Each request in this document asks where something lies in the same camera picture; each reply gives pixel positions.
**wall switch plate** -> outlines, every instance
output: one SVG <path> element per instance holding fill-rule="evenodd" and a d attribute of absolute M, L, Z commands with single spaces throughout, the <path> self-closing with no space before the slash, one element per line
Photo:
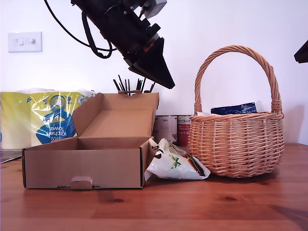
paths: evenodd
<path fill-rule="evenodd" d="M 42 52 L 42 32 L 8 33 L 8 51 Z"/>

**wicker basket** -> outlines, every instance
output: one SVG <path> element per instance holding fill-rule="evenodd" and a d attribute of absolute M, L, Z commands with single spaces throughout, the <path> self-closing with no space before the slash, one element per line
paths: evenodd
<path fill-rule="evenodd" d="M 271 112 L 197 116 L 197 112 L 202 112 L 202 76 L 216 57 L 228 52 L 247 54 L 262 66 L 271 88 Z M 278 165 L 284 151 L 284 115 L 274 69 L 260 54 L 244 46 L 228 46 L 212 53 L 197 74 L 194 109 L 189 148 L 213 173 L 233 178 L 251 177 L 270 173 Z"/>

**tin can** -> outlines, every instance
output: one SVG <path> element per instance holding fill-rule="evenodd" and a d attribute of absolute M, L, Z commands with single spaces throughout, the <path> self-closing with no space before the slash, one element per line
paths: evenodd
<path fill-rule="evenodd" d="M 177 145 L 178 117 L 176 115 L 157 115 L 153 127 L 153 136 L 156 143 L 162 138 Z"/>
<path fill-rule="evenodd" d="M 189 127 L 191 126 L 191 115 L 178 116 L 178 146 L 188 146 Z"/>

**open cardboard box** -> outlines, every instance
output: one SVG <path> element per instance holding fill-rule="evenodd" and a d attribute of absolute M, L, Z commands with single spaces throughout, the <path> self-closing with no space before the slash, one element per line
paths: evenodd
<path fill-rule="evenodd" d="M 22 151 L 27 189 L 142 188 L 158 93 L 97 94 L 73 112 L 78 136 Z"/>

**wooden table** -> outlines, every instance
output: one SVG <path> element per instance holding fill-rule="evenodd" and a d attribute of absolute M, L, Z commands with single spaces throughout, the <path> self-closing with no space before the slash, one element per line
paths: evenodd
<path fill-rule="evenodd" d="M 152 179 L 142 190 L 25 190 L 1 164 L 1 231 L 308 230 L 308 146 L 287 144 L 271 174 Z"/>

